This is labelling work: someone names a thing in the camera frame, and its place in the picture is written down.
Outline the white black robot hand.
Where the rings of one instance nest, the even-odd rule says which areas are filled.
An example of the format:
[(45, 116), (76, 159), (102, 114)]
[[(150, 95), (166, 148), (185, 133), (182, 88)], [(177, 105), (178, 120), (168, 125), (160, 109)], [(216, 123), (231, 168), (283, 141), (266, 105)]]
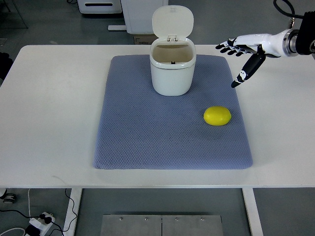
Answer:
[(232, 82), (235, 88), (247, 81), (264, 63), (267, 57), (293, 57), (297, 55), (296, 40), (299, 30), (286, 29), (278, 34), (248, 34), (241, 35), (216, 46), (221, 53), (237, 57), (250, 54), (250, 58)]

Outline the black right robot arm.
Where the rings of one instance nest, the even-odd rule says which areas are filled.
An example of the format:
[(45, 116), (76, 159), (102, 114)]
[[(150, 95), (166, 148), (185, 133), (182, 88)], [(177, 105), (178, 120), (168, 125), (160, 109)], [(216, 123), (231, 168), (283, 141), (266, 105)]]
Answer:
[[(315, 12), (305, 12), (304, 15), (295, 14), (293, 5), (284, 0), (290, 9), (290, 13), (282, 10), (277, 1), (273, 1), (274, 7), (283, 15), (290, 18), (288, 36), (285, 37), (285, 49), (291, 54), (313, 55), (315, 57)], [(295, 19), (301, 19), (300, 29), (292, 29)]]

